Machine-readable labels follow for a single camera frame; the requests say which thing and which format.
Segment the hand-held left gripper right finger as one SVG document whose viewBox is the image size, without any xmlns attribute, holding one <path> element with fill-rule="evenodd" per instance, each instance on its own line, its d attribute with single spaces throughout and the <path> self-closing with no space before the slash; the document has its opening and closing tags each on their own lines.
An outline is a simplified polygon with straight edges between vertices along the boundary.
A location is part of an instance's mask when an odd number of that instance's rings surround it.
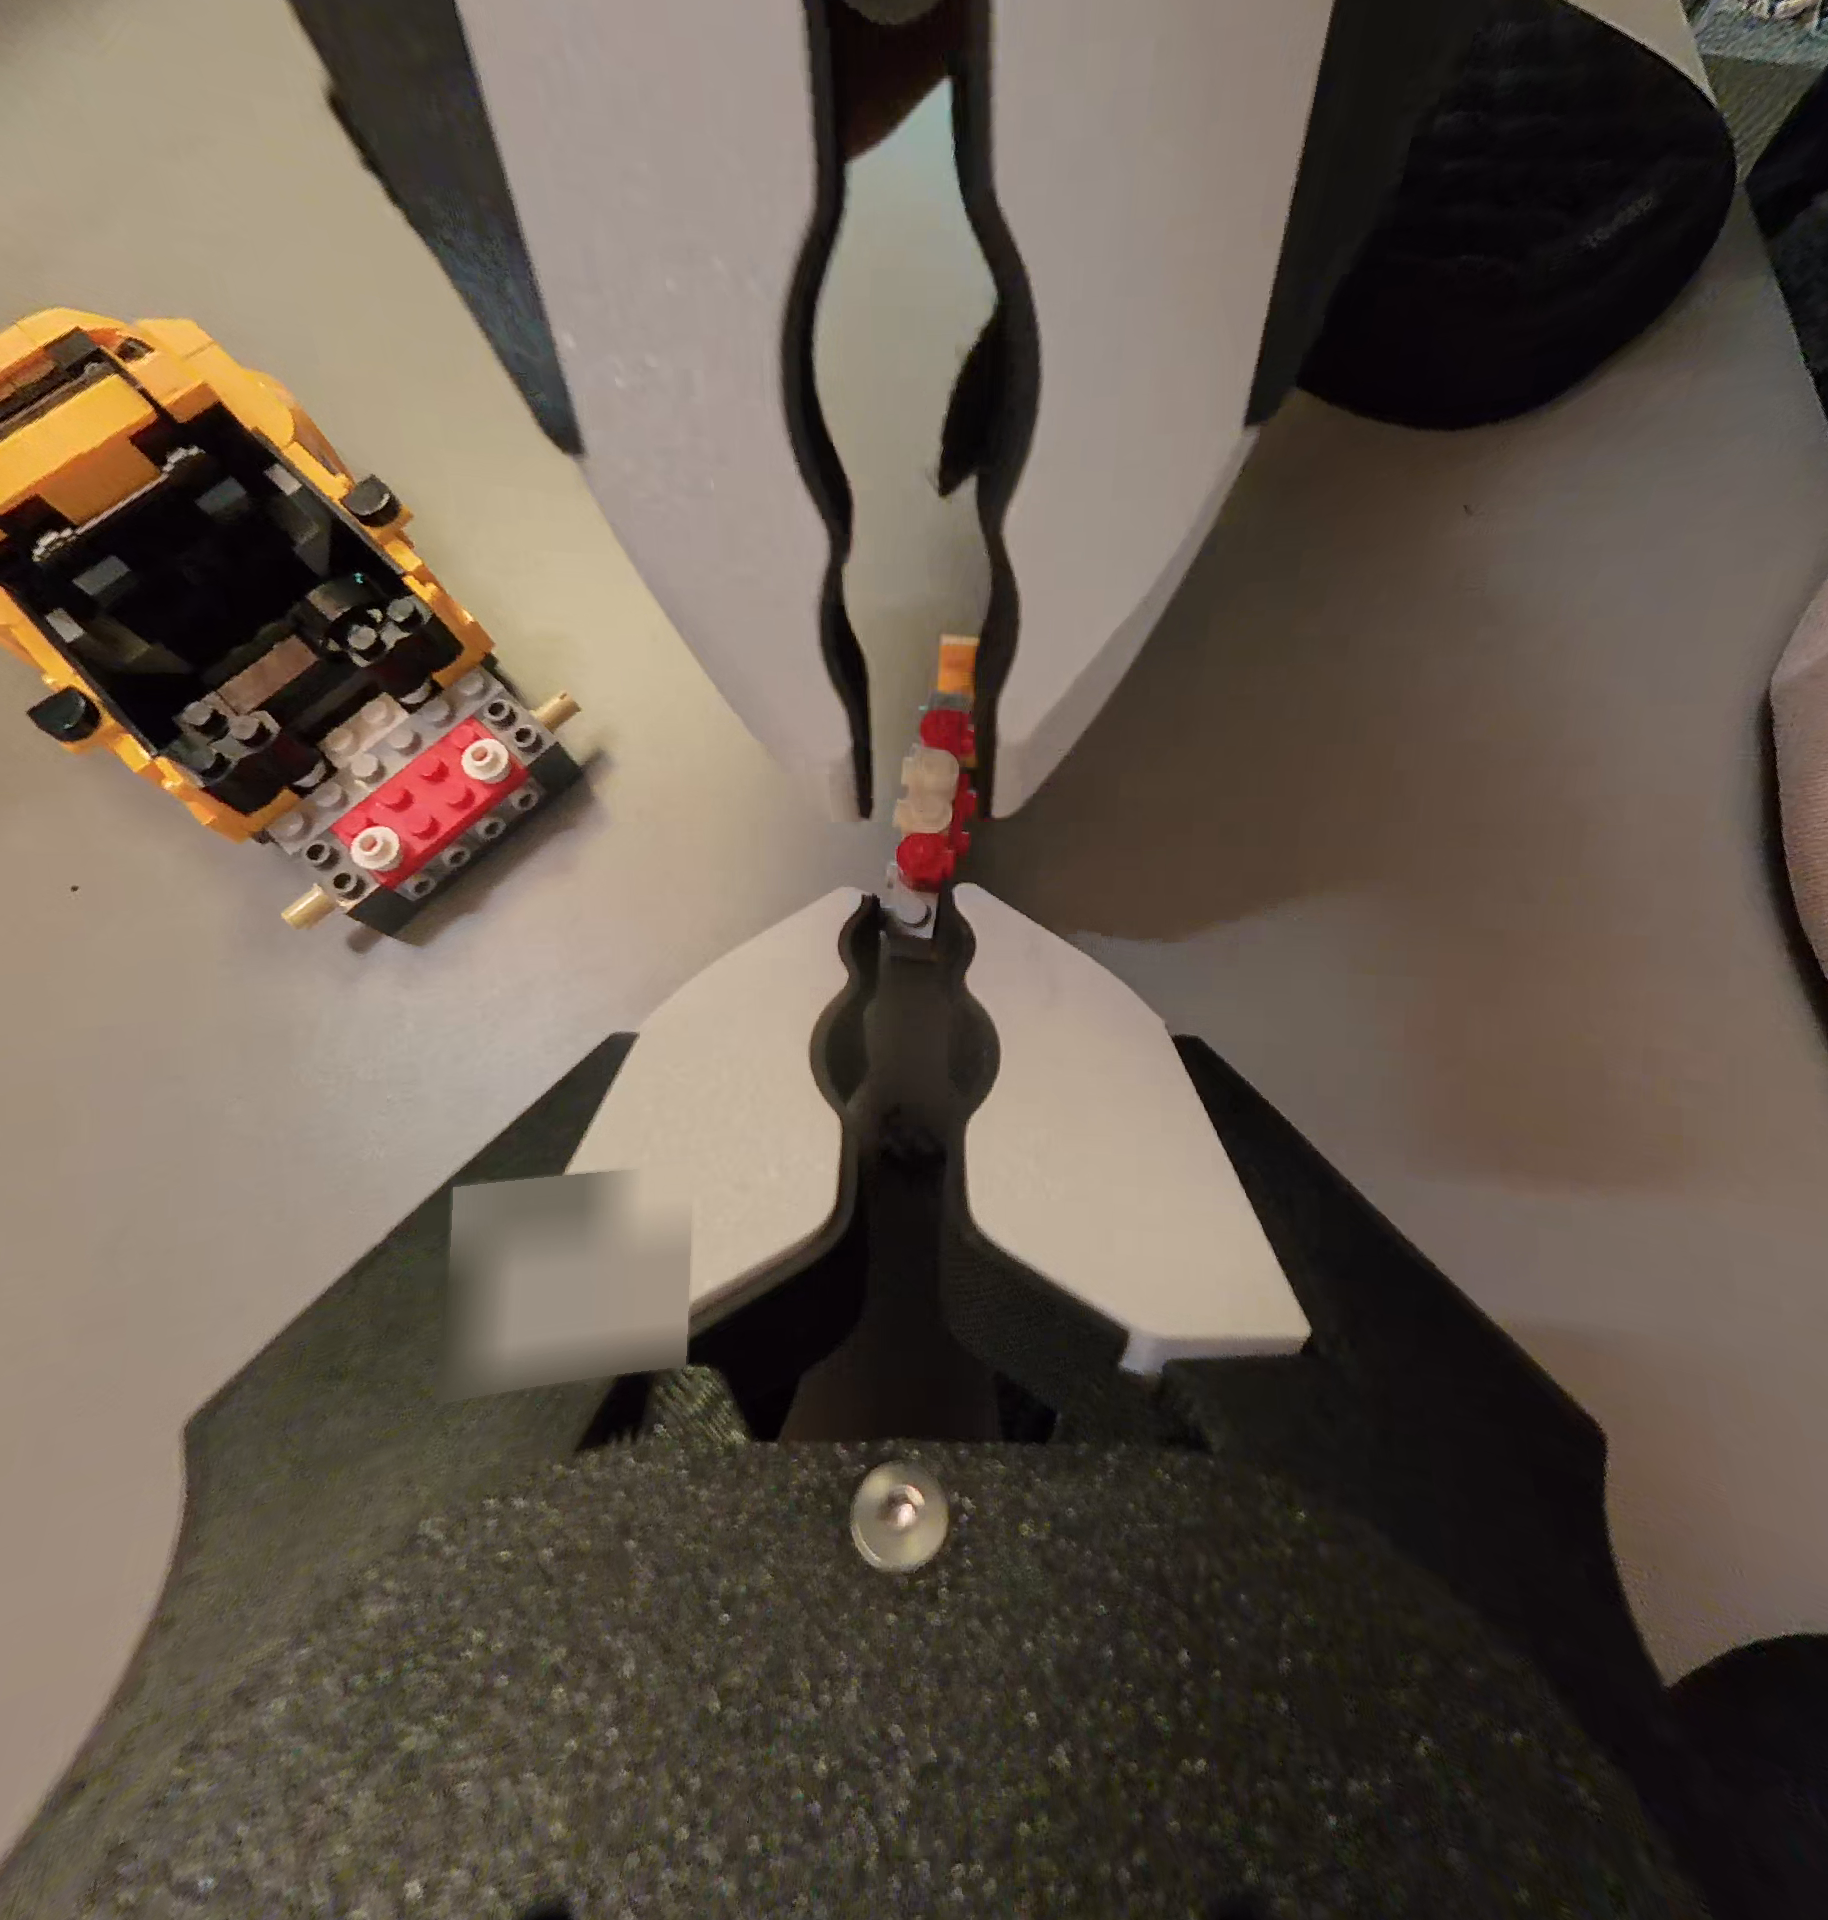
<svg viewBox="0 0 1828 1920">
<path fill-rule="evenodd" d="M 1121 1333 L 1132 1375 L 1299 1356 L 1310 1314 L 1166 1022 L 990 889 L 951 900 L 999 1044 L 963 1136 L 973 1228 Z"/>
</svg>

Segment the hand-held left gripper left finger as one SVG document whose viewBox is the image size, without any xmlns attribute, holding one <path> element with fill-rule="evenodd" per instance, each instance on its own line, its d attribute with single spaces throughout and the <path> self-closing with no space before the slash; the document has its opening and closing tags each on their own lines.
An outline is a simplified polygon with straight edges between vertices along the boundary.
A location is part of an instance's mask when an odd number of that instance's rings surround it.
<svg viewBox="0 0 1828 1920">
<path fill-rule="evenodd" d="M 732 949 L 630 1038 L 565 1162 L 671 1242 L 671 1306 L 634 1372 L 715 1369 L 752 1428 L 802 1425 L 805 1380 L 868 1306 L 868 1078 L 877 898 L 830 891 Z"/>
</svg>

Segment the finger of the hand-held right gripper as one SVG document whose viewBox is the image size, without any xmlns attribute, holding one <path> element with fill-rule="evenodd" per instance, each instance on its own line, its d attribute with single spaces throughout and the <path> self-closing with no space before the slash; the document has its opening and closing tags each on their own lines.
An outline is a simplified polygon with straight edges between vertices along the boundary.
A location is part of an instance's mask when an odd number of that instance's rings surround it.
<svg viewBox="0 0 1828 1920">
<path fill-rule="evenodd" d="M 981 508 L 983 798 L 1087 733 L 1209 538 L 1335 4 L 973 4 L 957 170 L 1007 381 Z"/>
<path fill-rule="evenodd" d="M 842 224 L 830 4 L 460 4 L 582 469 L 748 729 L 872 817 L 853 490 L 812 377 Z"/>
</svg>

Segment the red white lego assembly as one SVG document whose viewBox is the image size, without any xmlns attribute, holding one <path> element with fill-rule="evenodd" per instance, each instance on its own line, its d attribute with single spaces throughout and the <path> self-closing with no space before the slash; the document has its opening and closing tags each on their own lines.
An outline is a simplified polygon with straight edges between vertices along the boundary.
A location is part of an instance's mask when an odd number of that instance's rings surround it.
<svg viewBox="0 0 1828 1920">
<path fill-rule="evenodd" d="M 973 842 L 976 636 L 938 636 L 893 808 L 893 853 L 881 903 L 893 931 L 933 941 L 942 898 Z"/>
</svg>

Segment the yellow lego car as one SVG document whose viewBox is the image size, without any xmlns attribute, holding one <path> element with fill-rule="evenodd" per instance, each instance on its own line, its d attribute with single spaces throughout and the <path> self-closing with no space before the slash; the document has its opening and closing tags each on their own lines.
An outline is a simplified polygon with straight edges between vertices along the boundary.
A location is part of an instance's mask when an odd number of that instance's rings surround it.
<svg viewBox="0 0 1828 1920">
<path fill-rule="evenodd" d="M 0 328 L 0 647 L 39 733 L 305 875 L 287 926 L 399 939 L 585 776 L 399 490 L 192 320 Z"/>
</svg>

